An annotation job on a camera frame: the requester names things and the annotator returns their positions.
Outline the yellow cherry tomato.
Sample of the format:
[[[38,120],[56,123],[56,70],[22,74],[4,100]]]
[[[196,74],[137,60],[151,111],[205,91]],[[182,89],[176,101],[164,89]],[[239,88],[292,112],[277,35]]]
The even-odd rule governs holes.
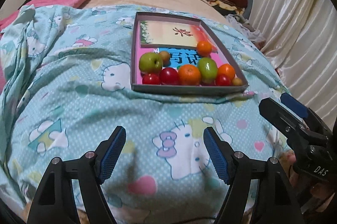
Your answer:
[[[242,86],[242,85],[243,81],[239,77],[236,77],[232,80],[232,86]]]

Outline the large orange tangerine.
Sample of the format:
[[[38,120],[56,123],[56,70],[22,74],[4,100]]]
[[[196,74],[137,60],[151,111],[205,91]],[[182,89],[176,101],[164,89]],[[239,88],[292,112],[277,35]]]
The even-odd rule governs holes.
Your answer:
[[[191,64],[182,65],[178,69],[181,85],[199,86],[201,83],[201,73],[196,66]]]

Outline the pink blue book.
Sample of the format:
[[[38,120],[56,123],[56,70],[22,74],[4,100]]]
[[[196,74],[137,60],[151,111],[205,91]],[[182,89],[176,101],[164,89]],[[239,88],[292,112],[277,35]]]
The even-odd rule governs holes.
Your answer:
[[[132,73],[136,77],[134,82],[136,84],[142,84],[143,74],[139,70],[139,59],[140,57],[148,52],[160,53],[161,51],[166,51],[170,54],[170,59],[167,64],[164,64],[162,68],[171,67],[178,69],[180,66],[185,64],[191,64],[197,66],[199,59],[202,57],[198,55],[195,49],[181,49],[181,48],[138,48],[135,53],[134,67],[135,72]]]

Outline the light blue cartoon bedsheet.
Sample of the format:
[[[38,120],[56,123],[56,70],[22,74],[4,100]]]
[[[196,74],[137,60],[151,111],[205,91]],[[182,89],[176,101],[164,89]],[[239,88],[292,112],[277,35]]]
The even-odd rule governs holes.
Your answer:
[[[31,201],[49,162],[79,158],[117,126],[126,144],[102,186],[119,223],[174,223],[219,211],[228,187],[202,141],[212,126],[258,160],[288,151],[260,116],[286,91],[268,60],[227,23],[204,18],[249,82],[226,97],[161,96],[131,89],[132,28],[146,6],[25,6],[1,30],[1,190]]]

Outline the dark red cherry tomato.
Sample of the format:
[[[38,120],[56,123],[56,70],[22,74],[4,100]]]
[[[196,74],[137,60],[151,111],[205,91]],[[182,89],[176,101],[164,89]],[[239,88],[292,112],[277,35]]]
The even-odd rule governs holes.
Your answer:
[[[177,70],[171,67],[162,69],[159,73],[160,82],[162,85],[179,85],[180,78]]]

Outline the yellow red book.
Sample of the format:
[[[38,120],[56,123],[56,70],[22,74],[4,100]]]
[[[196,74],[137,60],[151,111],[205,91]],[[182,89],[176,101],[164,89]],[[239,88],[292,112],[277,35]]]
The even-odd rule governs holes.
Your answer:
[[[200,26],[168,21],[144,20],[139,23],[140,45],[144,48],[183,48],[196,49],[199,42],[215,43]]]

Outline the white cloth bundle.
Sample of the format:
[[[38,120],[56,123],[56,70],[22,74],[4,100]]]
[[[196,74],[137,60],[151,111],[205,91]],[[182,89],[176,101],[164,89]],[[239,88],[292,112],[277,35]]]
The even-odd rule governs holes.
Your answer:
[[[233,28],[251,41],[258,50],[261,50],[265,46],[266,38],[261,31],[253,28],[250,22],[243,16],[229,14],[225,18]]]

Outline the round green jujube fruit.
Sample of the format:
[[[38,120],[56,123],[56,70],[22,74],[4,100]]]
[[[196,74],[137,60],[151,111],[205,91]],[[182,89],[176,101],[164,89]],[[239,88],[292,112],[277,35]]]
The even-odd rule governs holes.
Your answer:
[[[163,68],[163,60],[158,53],[147,52],[140,57],[138,66],[141,73],[159,73]]]

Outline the shallow grey cardboard box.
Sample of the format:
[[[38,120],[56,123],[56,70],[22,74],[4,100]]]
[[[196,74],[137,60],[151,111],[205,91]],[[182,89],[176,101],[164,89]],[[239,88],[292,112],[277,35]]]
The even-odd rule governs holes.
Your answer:
[[[216,86],[215,81],[212,84],[205,84],[201,81],[199,86],[188,86],[188,85],[143,85],[136,84],[134,80],[135,76],[132,75],[135,72],[134,60],[135,53],[138,48],[144,48],[140,45],[140,30],[139,23],[144,20],[151,21],[168,21],[172,23],[184,23],[200,25],[210,36],[211,40],[215,43],[216,51],[212,51],[208,56],[217,63],[217,67],[223,64],[230,64],[235,69],[236,76],[243,81],[242,86]],[[152,94],[165,94],[165,95],[194,95],[194,96],[225,96],[231,93],[241,93],[244,92],[249,86],[244,74],[239,68],[238,64],[231,56],[225,45],[220,41],[220,39],[215,35],[215,33],[201,20],[170,15],[165,13],[151,13],[151,12],[138,12],[135,16],[134,30],[132,37],[132,49],[131,49],[131,87],[132,90],[142,93],[152,93]]]

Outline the white curtain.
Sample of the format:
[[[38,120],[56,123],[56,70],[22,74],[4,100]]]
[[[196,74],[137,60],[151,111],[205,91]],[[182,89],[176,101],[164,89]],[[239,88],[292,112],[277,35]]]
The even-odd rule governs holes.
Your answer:
[[[249,21],[290,93],[329,126],[336,120],[336,9],[331,0],[253,0]]]

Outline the brown longan fruit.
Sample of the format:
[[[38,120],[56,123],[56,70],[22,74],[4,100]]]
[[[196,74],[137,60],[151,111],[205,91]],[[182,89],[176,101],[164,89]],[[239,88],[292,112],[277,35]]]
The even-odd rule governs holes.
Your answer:
[[[159,55],[163,61],[163,65],[164,66],[169,66],[170,64],[170,59],[171,59],[171,55],[169,54],[168,51],[160,51]]]

